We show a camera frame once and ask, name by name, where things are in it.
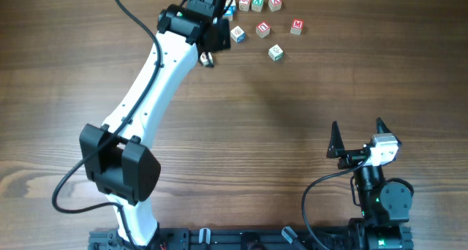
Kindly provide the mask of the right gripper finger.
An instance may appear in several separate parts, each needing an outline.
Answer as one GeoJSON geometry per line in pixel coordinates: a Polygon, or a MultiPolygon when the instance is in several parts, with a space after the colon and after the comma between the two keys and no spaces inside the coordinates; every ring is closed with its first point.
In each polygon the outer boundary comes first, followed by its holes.
{"type": "Polygon", "coordinates": [[[345,148],[339,131],[337,121],[334,121],[331,126],[331,138],[326,153],[329,159],[341,158],[345,156],[345,148]]]}
{"type": "Polygon", "coordinates": [[[384,145],[386,144],[395,144],[395,145],[402,145],[400,139],[398,139],[392,132],[387,128],[384,121],[381,118],[376,119],[376,144],[384,145]]]}

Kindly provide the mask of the red letter M block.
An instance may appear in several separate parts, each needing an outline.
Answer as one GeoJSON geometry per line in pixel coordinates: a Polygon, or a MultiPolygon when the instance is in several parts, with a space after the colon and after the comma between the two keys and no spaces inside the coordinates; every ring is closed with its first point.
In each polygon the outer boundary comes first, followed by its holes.
{"type": "Polygon", "coordinates": [[[292,21],[290,33],[300,35],[304,27],[304,21],[300,19],[294,19],[292,21]]]}

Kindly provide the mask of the red letter U block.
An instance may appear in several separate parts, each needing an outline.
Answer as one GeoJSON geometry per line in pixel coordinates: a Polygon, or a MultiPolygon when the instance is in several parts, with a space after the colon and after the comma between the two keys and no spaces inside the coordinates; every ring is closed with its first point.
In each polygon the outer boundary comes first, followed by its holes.
{"type": "Polygon", "coordinates": [[[256,34],[262,39],[268,36],[270,34],[270,31],[271,27],[265,21],[259,23],[256,27],[256,34]]]}

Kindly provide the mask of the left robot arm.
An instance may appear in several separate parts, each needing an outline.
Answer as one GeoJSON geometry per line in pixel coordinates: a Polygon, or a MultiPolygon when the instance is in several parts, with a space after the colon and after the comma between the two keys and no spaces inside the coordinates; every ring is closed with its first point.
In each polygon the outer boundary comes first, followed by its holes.
{"type": "Polygon", "coordinates": [[[101,126],[80,133],[87,178],[114,208],[118,229],[93,232],[90,249],[163,249],[150,195],[161,173],[151,152],[170,100],[202,53],[230,48],[230,27],[222,16],[227,0],[183,0],[162,10],[153,47],[120,105],[101,126]]]}

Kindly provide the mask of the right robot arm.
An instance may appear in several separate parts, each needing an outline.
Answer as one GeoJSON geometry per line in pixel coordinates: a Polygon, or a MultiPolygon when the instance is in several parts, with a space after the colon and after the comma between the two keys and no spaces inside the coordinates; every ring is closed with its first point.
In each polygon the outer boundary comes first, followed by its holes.
{"type": "Polygon", "coordinates": [[[350,219],[347,230],[349,249],[413,249],[409,227],[413,186],[401,178],[385,178],[383,167],[396,160],[401,141],[376,120],[377,133],[360,149],[344,147],[338,124],[331,126],[331,139],[326,156],[338,159],[340,170],[351,170],[353,203],[362,217],[350,219]]]}

